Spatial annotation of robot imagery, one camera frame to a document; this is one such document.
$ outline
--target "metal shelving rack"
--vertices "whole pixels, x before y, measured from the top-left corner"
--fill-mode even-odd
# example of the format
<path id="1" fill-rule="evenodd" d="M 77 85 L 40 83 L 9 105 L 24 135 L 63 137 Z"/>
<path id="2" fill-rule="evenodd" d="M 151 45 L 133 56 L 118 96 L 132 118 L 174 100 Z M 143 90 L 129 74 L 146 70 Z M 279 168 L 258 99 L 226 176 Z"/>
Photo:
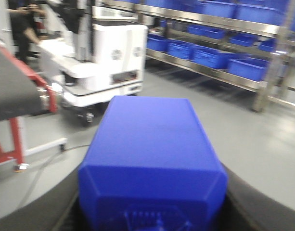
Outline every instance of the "metal shelving rack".
<path id="1" fill-rule="evenodd" d="M 234 45 L 228 43 L 225 39 L 212 39 L 202 36 L 197 36 L 189 34 L 186 32 L 176 31 L 172 28 L 169 28 L 169 33 L 179 37 L 191 38 L 197 41 L 204 41 L 211 44 L 219 45 L 222 50 L 230 51 L 241 51 L 248 52 L 253 55 L 262 56 L 267 59 L 270 59 L 269 70 L 263 81 L 256 82 L 243 77 L 232 75 L 227 73 L 225 70 L 213 69 L 206 66 L 202 66 L 191 61 L 183 60 L 176 58 L 174 56 L 168 55 L 164 52 L 153 51 L 147 49 L 146 55 L 160 60 L 162 62 L 175 65 L 189 71 L 193 71 L 205 76 L 208 76 L 219 81 L 232 84 L 234 86 L 253 91 L 257 93 L 255 102 L 253 104 L 253 110 L 260 112 L 267 105 L 268 100 L 280 103 L 283 105 L 295 106 L 292 103 L 284 102 L 283 95 L 287 90 L 294 90 L 294 88 L 287 86 L 289 79 L 291 78 L 292 69 L 295 68 L 294 65 L 289 65 L 288 70 L 286 71 L 286 78 L 282 82 L 280 91 L 276 96 L 271 96 L 272 88 L 277 85 L 278 82 L 278 73 L 280 67 L 285 62 L 289 64 L 292 61 L 292 57 L 289 52 L 285 52 L 287 49 L 291 50 L 290 47 L 295 47 L 295 41 L 288 40 L 288 35 L 290 31 L 290 23 L 295 12 L 295 0 L 290 0 L 288 14 L 283 26 L 275 26 L 263 23 L 255 23 L 242 21 L 231 18 L 222 18 L 216 16 L 210 16 L 205 14 L 191 13 L 176 11 L 171 9 L 153 7 L 142 4 L 144 0 L 141 0 L 141 4 L 134 4 L 130 2 L 116 1 L 116 0 L 104 0 L 105 6 L 125 11 L 136 12 L 140 15 L 154 16 L 159 18 L 165 18 L 168 20 L 175 20 L 180 22 L 186 22 L 191 24 L 199 24 L 204 26 L 212 26 L 221 29 L 225 29 L 232 32 L 243 32 L 254 34 L 258 36 L 264 36 L 268 38 L 277 38 L 278 44 L 276 47 L 276 52 L 266 52 L 261 51 L 253 47 L 243 47 L 239 45 Z"/>

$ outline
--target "person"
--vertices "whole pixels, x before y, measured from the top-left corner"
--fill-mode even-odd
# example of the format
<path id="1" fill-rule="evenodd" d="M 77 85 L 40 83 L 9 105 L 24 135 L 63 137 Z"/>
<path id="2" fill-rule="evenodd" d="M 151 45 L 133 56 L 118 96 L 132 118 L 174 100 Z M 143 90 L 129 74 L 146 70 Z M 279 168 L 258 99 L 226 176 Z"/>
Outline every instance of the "person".
<path id="1" fill-rule="evenodd" d="M 19 46 L 18 58 L 27 63 L 29 43 L 40 44 L 35 14 L 45 16 L 45 11 L 32 0 L 8 0 L 8 11 L 12 24 L 13 37 Z"/>

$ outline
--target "conveyor belt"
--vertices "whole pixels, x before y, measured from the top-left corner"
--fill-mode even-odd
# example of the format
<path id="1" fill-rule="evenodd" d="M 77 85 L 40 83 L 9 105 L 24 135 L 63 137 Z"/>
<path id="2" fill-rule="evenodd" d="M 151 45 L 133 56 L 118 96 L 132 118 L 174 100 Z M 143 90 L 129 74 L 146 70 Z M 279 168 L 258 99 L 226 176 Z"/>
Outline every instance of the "conveyor belt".
<path id="1" fill-rule="evenodd" d="M 36 85 L 0 52 L 0 120 L 39 111 Z"/>

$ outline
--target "gray floor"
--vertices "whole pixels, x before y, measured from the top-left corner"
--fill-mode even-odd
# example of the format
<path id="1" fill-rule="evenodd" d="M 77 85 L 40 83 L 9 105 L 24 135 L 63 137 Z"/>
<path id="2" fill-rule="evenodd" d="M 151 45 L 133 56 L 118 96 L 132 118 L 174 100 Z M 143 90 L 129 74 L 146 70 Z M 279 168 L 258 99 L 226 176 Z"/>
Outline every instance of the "gray floor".
<path id="1" fill-rule="evenodd" d="M 270 104 L 265 112 L 254 113 L 250 110 L 254 93 L 157 61 L 147 63 L 139 96 L 190 99 L 221 161 L 253 187 L 295 210 L 294 110 Z M 100 117 L 90 128 L 82 128 L 64 109 L 54 115 L 27 116 L 29 147 L 61 137 L 68 138 L 67 148 L 89 144 Z M 11 149 L 6 128 L 0 122 L 0 140 Z M 31 167 L 22 173 L 12 172 L 13 163 L 0 166 L 0 218 L 60 182 L 86 149 L 57 154 L 58 148 L 53 148 L 29 156 Z"/>

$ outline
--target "stainless steel shelf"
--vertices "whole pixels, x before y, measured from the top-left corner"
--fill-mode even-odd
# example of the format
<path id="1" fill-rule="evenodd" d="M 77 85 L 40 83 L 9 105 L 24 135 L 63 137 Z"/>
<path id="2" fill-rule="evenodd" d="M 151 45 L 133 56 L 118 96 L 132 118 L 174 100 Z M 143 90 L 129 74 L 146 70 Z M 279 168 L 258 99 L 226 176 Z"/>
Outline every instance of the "stainless steel shelf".
<path id="1" fill-rule="evenodd" d="M 191 13 L 184 11 L 176 11 L 171 9 L 147 6 L 141 4 L 133 4 L 116 0 L 106 0 L 106 5 L 112 8 L 122 10 L 134 10 L 150 16 L 163 17 L 173 20 L 185 21 L 195 24 L 220 27 L 227 30 L 246 32 L 261 36 L 275 37 L 278 34 L 280 26 L 247 22 L 231 18 L 222 18 L 199 13 Z"/>
<path id="2" fill-rule="evenodd" d="M 182 31 L 177 31 L 177 30 L 170 30 L 170 34 L 172 34 L 174 36 L 192 38 L 192 39 L 194 39 L 196 41 L 204 41 L 204 42 L 208 42 L 208 43 L 212 43 L 212 44 L 217 44 L 217 45 L 225 48 L 225 50 L 232 51 L 232 52 L 239 51 L 239 52 L 246 52 L 246 53 L 262 56 L 262 57 L 265 57 L 265 58 L 271 58 L 272 57 L 270 52 L 261 51 L 261 50 L 257 49 L 257 47 L 244 47 L 244 46 L 232 44 L 232 43 L 229 43 L 229 42 L 224 42 L 224 41 L 222 41 L 220 39 L 208 38 L 208 37 L 205 37 L 205 36 L 194 35 L 194 34 L 190 34 L 190 33 L 187 33 L 187 32 L 182 32 Z"/>
<path id="3" fill-rule="evenodd" d="M 157 59 L 167 64 L 181 67 L 183 69 L 196 72 L 198 74 L 229 83 L 231 85 L 257 92 L 260 82 L 252 81 L 240 76 L 232 75 L 223 70 L 213 69 L 207 66 L 199 65 L 188 60 L 180 59 L 166 53 L 146 49 L 146 55 L 150 58 Z"/>
<path id="4" fill-rule="evenodd" d="M 204 41 L 204 42 L 213 43 L 213 44 L 217 44 L 217 45 L 219 45 L 221 43 L 221 40 L 219 40 L 219 39 L 209 38 L 209 37 L 200 36 L 200 35 L 194 35 L 194 34 L 182 32 L 182 31 L 178 31 L 178 30 L 174 30 L 174 29 L 170 30 L 170 34 L 172 34 L 174 36 L 192 38 L 197 41 Z"/>
<path id="5" fill-rule="evenodd" d="M 288 40 L 288 41 L 287 41 L 287 43 L 288 43 L 289 45 L 291 45 L 291 46 L 294 46 L 294 47 L 295 47 L 295 41 L 290 41 L 290 40 Z"/>
<path id="6" fill-rule="evenodd" d="M 272 58 L 272 54 L 270 52 L 261 51 L 256 47 L 244 47 L 244 46 L 232 44 L 229 42 L 222 43 L 222 47 L 230 51 L 240 51 L 240 52 L 246 52 L 246 53 L 262 56 L 269 59 Z"/>
<path id="7" fill-rule="evenodd" d="M 104 0 L 103 2 L 108 7 L 119 9 L 119 10 L 125 10 L 125 11 L 132 11 L 134 7 L 133 3 L 125 2 L 125 1 Z"/>

